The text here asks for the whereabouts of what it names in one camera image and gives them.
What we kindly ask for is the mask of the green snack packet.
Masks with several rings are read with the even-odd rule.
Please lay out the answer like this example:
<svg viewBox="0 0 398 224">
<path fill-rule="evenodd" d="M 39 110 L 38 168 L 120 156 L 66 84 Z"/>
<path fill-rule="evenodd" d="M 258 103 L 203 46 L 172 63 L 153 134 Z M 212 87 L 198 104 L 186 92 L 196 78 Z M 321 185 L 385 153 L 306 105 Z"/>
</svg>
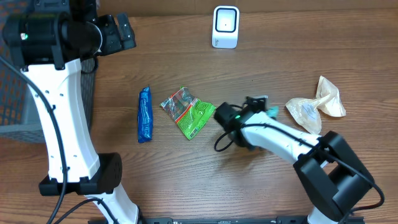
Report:
<svg viewBox="0 0 398 224">
<path fill-rule="evenodd" d="M 185 86 L 161 102 L 160 107 L 169 114 L 188 140 L 199 133 L 215 111 L 214 105 L 193 96 Z"/>
</svg>

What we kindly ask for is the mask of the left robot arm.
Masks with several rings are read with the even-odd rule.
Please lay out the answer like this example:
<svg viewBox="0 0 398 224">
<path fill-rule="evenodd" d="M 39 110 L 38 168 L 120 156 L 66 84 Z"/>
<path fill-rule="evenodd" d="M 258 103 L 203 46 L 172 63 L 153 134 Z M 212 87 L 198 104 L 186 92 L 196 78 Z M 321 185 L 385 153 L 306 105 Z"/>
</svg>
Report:
<svg viewBox="0 0 398 224">
<path fill-rule="evenodd" d="M 139 207 L 124 190 L 121 156 L 97 153 L 81 96 L 81 63 L 136 46 L 126 14 L 97 14 L 96 1 L 31 1 L 2 30 L 7 66 L 29 86 L 44 132 L 49 171 L 43 196 L 74 192 L 94 202 L 106 223 L 137 223 Z"/>
</svg>

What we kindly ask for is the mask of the teal tissue packet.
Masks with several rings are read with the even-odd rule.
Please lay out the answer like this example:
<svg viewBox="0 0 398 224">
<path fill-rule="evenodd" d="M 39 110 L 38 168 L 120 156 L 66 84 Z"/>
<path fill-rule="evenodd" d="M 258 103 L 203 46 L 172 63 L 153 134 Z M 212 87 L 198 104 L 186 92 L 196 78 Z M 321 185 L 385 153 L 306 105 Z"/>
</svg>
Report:
<svg viewBox="0 0 398 224">
<path fill-rule="evenodd" d="M 279 107 L 272 106 L 272 107 L 268 108 L 268 110 L 266 111 L 266 114 L 268 115 L 268 117 L 270 117 L 272 119 L 277 119 L 277 116 L 279 114 Z"/>
</svg>

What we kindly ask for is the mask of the blue snack bar wrapper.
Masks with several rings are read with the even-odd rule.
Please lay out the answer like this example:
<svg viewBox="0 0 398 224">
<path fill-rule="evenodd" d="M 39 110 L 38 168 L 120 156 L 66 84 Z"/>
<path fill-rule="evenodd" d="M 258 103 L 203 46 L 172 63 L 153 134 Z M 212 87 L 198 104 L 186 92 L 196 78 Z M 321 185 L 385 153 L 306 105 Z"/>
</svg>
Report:
<svg viewBox="0 0 398 224">
<path fill-rule="evenodd" d="M 150 87 L 143 88 L 139 93 L 139 109 L 137 113 L 137 138 L 139 143 L 152 140 L 153 110 Z"/>
</svg>

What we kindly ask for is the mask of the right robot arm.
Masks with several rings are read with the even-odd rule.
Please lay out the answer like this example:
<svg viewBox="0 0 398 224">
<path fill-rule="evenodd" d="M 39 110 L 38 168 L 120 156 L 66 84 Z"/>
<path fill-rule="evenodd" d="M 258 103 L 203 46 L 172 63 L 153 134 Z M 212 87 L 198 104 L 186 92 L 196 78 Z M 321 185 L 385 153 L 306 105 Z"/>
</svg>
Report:
<svg viewBox="0 0 398 224">
<path fill-rule="evenodd" d="M 374 183 L 359 157 L 336 132 L 324 136 L 305 133 L 263 110 L 246 106 L 238 111 L 227 102 L 216 109 L 215 120 L 236 145 L 266 149 L 293 165 L 314 206 L 309 223 L 341 223 Z"/>
</svg>

